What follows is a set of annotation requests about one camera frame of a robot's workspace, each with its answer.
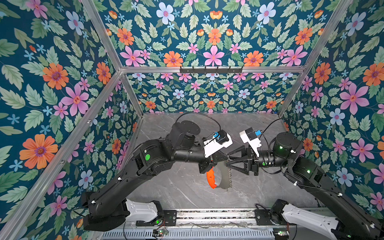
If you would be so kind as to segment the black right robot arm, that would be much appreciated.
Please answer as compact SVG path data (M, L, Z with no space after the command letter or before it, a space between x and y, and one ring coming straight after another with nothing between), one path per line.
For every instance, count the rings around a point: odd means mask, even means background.
M354 203L315 162L300 155L303 143L291 133L279 133L273 147L259 151L261 141L241 132L249 147L239 147L228 153L226 166L248 175L258 175L259 169L285 167L283 175L295 186L307 191L323 203L333 217L309 212L278 199L270 209L273 223L285 221L302 226L331 240L382 240L384 221L378 220Z

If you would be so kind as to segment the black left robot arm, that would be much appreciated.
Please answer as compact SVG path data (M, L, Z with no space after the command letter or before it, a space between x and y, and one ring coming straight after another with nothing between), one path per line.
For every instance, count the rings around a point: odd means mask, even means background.
M165 138L148 140L137 147L123 170L104 187L82 195L82 206L89 210L83 218L87 231L107 232L125 222L159 226L165 221L159 201L138 203L127 197L144 182L170 170L175 162L196 163L200 174L209 172L228 157L221 151L233 141L220 129L197 140L199 126L191 121L176 122Z

